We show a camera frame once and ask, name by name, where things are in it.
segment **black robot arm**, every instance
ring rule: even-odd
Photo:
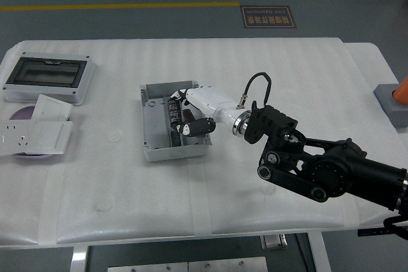
[[[391,211],[398,210],[400,216],[386,219],[384,226],[408,240],[408,232],[394,224],[408,220],[407,170],[366,159],[367,153],[351,138],[308,139],[296,130],[296,125],[296,120],[275,108],[257,108],[256,102],[252,103],[245,140],[253,144],[264,134],[268,136],[258,175],[317,202],[348,192]],[[322,148],[324,153],[308,154],[305,146]]]

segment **white electrical outlet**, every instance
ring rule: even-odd
[[[63,154],[71,135],[72,104],[40,95],[31,120],[0,122],[0,156]]]
[[[30,131],[36,122],[31,120],[9,120],[0,123],[0,155],[25,152],[31,146]]]

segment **yellow floor line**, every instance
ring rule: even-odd
[[[112,3],[112,4],[59,4],[53,6],[0,6],[0,11],[33,10],[91,10],[129,8],[185,8],[198,6],[239,6],[235,1],[220,3]]]

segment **orange object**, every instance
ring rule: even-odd
[[[393,97],[399,103],[408,104],[408,77],[394,90]]]

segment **white table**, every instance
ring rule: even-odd
[[[22,52],[90,55],[96,70],[62,156],[0,160],[0,244],[57,246],[300,233],[374,227],[396,213],[346,194],[315,203],[261,180],[264,141],[249,145],[223,126],[208,155],[149,163],[143,155],[139,84],[197,80],[237,101],[248,79],[273,79],[269,104],[306,137],[352,137],[367,158],[408,164],[376,101],[396,83],[371,44],[331,38],[23,41],[0,66],[4,83]],[[249,99],[261,101],[259,81]],[[25,106],[0,100],[1,119]]]

